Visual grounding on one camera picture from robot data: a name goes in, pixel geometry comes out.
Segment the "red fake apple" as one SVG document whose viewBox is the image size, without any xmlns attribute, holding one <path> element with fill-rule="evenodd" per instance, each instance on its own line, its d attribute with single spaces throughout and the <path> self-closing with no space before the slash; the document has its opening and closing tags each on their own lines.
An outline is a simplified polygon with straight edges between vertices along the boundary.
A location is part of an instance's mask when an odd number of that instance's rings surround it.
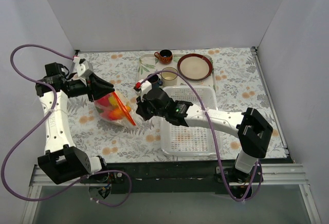
<svg viewBox="0 0 329 224">
<path fill-rule="evenodd" d="M 108 107 L 110 106 L 110 102 L 108 100 L 108 96 L 104 96 L 101 99 L 98 99 L 95 101 L 97 105 L 103 106 L 103 107 Z"/>
</svg>

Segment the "clear zip top bag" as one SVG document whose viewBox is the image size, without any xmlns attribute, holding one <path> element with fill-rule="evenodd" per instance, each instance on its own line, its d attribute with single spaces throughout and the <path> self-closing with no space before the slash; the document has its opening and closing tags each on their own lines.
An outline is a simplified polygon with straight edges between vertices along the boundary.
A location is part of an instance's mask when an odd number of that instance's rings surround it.
<svg viewBox="0 0 329 224">
<path fill-rule="evenodd" d="M 120 92 L 116 91 L 94 101 L 101 119 L 114 125 L 135 128 L 135 108 Z"/>
</svg>

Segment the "orange fake mango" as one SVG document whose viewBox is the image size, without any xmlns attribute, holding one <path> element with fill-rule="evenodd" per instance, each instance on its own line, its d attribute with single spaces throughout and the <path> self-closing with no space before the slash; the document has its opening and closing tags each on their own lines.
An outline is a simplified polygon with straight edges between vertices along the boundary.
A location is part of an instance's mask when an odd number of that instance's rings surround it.
<svg viewBox="0 0 329 224">
<path fill-rule="evenodd" d="M 125 113 L 120 108 L 110 110 L 107 114 L 110 120 L 121 120 L 125 117 Z"/>
</svg>

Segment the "white plastic basket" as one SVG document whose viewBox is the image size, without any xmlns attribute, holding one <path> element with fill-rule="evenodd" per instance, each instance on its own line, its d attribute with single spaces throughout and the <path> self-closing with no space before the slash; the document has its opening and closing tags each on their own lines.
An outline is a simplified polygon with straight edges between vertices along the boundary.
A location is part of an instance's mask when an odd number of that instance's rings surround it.
<svg viewBox="0 0 329 224">
<path fill-rule="evenodd" d="M 215 91 L 208 86 L 195 86 L 193 92 L 189 86 L 165 87 L 164 91 L 173 100 L 188 101 L 200 106 L 199 96 L 208 109 L 217 109 Z M 173 156 L 210 156 L 215 155 L 212 132 L 208 128 L 175 126 L 160 119 L 160 146 L 164 153 Z"/>
</svg>

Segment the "yellow fake lemon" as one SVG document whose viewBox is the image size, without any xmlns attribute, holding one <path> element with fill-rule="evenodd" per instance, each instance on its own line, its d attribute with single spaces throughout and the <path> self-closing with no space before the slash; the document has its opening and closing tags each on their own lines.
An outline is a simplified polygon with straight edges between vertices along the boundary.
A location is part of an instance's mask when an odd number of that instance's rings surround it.
<svg viewBox="0 0 329 224">
<path fill-rule="evenodd" d="M 112 107 L 117 107 L 118 106 L 117 99 L 114 96 L 110 96 L 108 98 L 108 101 L 109 101 L 109 103 Z"/>
</svg>

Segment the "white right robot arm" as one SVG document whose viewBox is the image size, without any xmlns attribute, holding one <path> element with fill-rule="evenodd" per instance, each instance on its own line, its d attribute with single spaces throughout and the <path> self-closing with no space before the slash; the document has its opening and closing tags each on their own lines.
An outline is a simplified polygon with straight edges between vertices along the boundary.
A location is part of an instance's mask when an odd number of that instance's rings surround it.
<svg viewBox="0 0 329 224">
<path fill-rule="evenodd" d="M 175 126 L 213 128 L 238 138 L 242 150 L 231 170 L 231 178 L 237 181 L 247 180 L 257 160 L 266 157 L 273 128 L 255 108 L 245 112 L 204 111 L 191 102 L 173 100 L 160 88 L 140 94 L 136 102 L 136 113 L 144 120 L 157 116 Z"/>
</svg>

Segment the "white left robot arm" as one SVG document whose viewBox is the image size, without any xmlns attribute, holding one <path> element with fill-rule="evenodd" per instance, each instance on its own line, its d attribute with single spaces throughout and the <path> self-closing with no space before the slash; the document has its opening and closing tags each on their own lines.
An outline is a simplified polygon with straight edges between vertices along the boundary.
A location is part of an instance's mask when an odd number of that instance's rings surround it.
<svg viewBox="0 0 329 224">
<path fill-rule="evenodd" d="M 69 98 L 87 95 L 91 102 L 114 92 L 113 84 L 95 75 L 90 62 L 75 58 L 77 80 L 66 76 L 59 63 L 45 65 L 46 75 L 36 84 L 36 94 L 46 117 L 45 154 L 38 165 L 55 183 L 61 184 L 92 174 L 99 183 L 106 182 L 109 170 L 101 156 L 89 157 L 78 149 L 72 139 L 67 102 Z"/>
</svg>

